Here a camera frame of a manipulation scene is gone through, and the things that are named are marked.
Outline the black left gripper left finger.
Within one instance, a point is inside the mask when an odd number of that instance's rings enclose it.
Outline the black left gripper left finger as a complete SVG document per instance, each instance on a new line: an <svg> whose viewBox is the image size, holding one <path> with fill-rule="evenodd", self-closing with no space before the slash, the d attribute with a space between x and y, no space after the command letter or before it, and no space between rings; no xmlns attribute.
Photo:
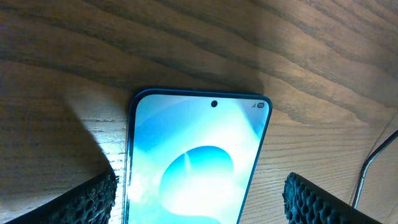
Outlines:
<svg viewBox="0 0 398 224"><path fill-rule="evenodd" d="M108 224L119 177L104 171L7 224Z"/></svg>

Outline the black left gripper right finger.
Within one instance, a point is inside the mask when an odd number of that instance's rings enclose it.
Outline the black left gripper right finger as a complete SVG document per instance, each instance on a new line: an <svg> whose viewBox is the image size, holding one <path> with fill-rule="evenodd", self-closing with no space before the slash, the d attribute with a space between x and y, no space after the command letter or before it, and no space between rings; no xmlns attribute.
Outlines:
<svg viewBox="0 0 398 224"><path fill-rule="evenodd" d="M381 224L294 172L285 180L282 197L289 223Z"/></svg>

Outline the blue screen smartphone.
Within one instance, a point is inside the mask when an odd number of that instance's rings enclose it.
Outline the blue screen smartphone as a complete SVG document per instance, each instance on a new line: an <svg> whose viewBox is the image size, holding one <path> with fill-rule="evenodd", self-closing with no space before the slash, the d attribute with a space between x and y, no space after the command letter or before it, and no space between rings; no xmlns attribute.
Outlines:
<svg viewBox="0 0 398 224"><path fill-rule="evenodd" d="M139 91L127 117L123 222L239 223L272 107L258 94Z"/></svg>

